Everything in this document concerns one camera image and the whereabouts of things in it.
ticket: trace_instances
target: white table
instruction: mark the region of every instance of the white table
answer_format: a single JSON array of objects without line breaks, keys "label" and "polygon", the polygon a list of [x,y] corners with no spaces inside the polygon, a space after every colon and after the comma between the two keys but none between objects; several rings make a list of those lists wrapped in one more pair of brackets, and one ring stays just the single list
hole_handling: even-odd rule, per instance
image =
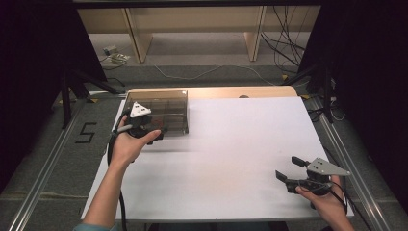
[{"label": "white table", "polygon": [[[122,186],[128,219],[204,222],[319,216],[309,201],[287,193],[275,178],[275,170],[292,179],[306,178],[306,169],[292,164],[292,156],[327,159],[299,97],[190,98],[189,104],[190,133],[165,135],[129,166]],[[105,156],[84,214],[106,169]]]}]

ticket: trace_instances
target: clear plastic box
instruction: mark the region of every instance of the clear plastic box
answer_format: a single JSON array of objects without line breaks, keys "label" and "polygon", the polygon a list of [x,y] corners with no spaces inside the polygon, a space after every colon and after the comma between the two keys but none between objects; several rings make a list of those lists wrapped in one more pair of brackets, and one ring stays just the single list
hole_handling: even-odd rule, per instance
[{"label": "clear plastic box", "polygon": [[129,92],[124,110],[134,102],[151,110],[152,123],[166,130],[165,136],[182,136],[189,132],[189,102],[186,90]]}]

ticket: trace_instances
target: hand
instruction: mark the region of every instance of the hand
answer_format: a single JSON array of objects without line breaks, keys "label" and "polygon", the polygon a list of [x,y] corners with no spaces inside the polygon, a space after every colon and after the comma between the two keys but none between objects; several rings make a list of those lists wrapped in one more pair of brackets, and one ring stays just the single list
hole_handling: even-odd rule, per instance
[{"label": "hand", "polygon": [[[341,185],[339,176],[333,175],[331,180]],[[332,191],[338,195],[339,198],[343,198],[343,192],[336,184],[332,186]],[[319,196],[299,186],[296,187],[296,191],[313,203],[320,216],[326,220],[334,230],[354,230],[346,217],[343,204],[333,194],[328,193]]]},{"label": "hand", "polygon": [[[126,118],[127,116],[123,117],[119,127],[124,126]],[[160,130],[155,130],[139,139],[130,136],[126,132],[119,134],[115,141],[111,165],[119,164],[123,167],[128,167],[138,158],[141,149],[149,142],[154,141],[160,133]]]}]

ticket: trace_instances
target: metal frame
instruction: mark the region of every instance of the metal frame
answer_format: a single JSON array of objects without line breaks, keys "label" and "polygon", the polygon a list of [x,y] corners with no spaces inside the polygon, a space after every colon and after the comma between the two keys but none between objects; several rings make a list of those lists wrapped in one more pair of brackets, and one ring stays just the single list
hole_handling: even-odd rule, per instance
[{"label": "metal frame", "polygon": [[71,134],[72,129],[74,125],[76,124],[78,114],[84,108],[86,102],[87,102],[87,99],[78,99],[77,102],[75,103],[75,107],[73,110],[73,117],[71,121],[67,124],[67,126],[60,133],[60,136],[58,137],[56,143],[54,144],[54,147],[51,150],[50,155],[48,156],[47,160],[45,161],[45,164],[42,167],[41,172],[39,173],[33,187],[27,193],[26,198],[24,199],[20,208],[15,214],[9,230],[11,231],[24,230],[31,214],[36,208],[41,192],[45,188],[48,182],[48,179],[54,169],[54,166],[58,162],[61,156],[61,153],[64,150],[64,147],[69,138],[69,135]]},{"label": "metal frame", "polygon": [[[316,99],[313,99],[312,104],[314,105],[315,109],[322,107],[321,103]],[[360,197],[375,230],[391,230],[389,222],[387,222],[384,217],[384,213],[378,206],[378,203],[375,201],[375,198],[360,174],[358,167],[354,165],[350,157],[350,153],[348,153],[347,149],[345,148],[344,143],[336,130],[335,124],[330,123],[325,116],[321,116],[320,119],[328,138],[331,140],[336,152],[339,155],[342,164],[347,170],[352,172],[348,178]]]}]

